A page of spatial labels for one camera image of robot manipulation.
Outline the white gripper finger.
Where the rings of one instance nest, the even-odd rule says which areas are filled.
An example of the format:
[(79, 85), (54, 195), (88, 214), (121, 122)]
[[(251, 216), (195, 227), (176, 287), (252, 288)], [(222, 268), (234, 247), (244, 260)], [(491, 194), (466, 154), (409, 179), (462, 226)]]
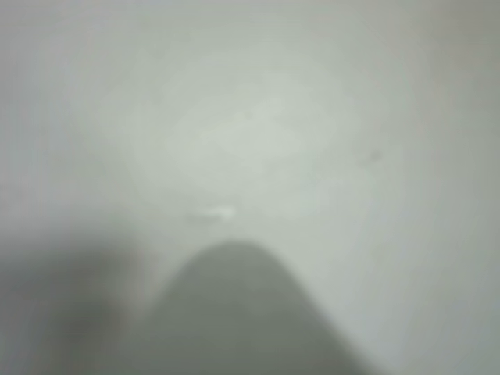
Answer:
[(145, 333), (147, 374), (368, 374), (283, 263), (228, 241), (195, 256)]

